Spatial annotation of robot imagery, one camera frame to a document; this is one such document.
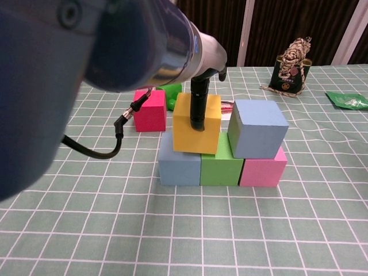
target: green block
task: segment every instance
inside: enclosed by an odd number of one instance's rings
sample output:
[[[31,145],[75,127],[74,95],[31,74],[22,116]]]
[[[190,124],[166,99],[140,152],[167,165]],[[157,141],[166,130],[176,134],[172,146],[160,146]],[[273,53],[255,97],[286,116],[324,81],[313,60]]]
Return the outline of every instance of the green block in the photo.
[[[215,155],[201,157],[201,186],[238,185],[244,159],[233,157],[227,132],[220,133]]]

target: green grid mat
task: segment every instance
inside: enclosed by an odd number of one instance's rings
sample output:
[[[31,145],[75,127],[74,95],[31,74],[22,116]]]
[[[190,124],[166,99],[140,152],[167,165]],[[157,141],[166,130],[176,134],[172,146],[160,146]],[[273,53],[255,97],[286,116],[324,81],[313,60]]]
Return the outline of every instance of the green grid mat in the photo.
[[[61,146],[36,184],[0,203],[0,275],[367,275],[368,111],[335,108],[325,91],[368,97],[368,66],[314,66],[298,98],[260,90],[271,73],[229,68],[210,93],[278,103],[290,128],[277,189],[163,187],[161,133],[131,120],[115,158]],[[110,151],[132,98],[83,84],[67,134]]]

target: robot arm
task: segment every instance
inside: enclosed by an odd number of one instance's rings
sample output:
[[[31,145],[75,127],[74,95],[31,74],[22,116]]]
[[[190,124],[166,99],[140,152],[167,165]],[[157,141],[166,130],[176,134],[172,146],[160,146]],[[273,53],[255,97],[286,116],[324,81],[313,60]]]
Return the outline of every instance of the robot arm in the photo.
[[[81,81],[121,93],[226,73],[168,0],[1,0],[0,25],[0,201],[48,170]]]

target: light blue block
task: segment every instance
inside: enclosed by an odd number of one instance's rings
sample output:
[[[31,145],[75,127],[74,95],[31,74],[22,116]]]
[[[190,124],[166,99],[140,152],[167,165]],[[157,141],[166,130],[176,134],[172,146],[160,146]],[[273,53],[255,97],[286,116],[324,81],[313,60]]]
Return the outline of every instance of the light blue block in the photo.
[[[232,153],[235,158],[272,159],[288,128],[276,102],[237,99],[228,127]]]
[[[200,185],[201,155],[188,152],[174,152],[172,132],[162,134],[158,162],[162,185]]]

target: red block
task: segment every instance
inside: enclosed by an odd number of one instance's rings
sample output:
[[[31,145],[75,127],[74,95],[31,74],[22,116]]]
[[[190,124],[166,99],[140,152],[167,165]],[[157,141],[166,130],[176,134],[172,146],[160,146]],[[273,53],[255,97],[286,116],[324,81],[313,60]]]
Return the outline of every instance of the red block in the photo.
[[[246,159],[239,186],[277,187],[287,163],[281,147],[273,159]]]
[[[147,92],[136,90],[134,101]],[[137,132],[166,131],[166,98],[164,90],[152,90],[141,109],[133,114]]]

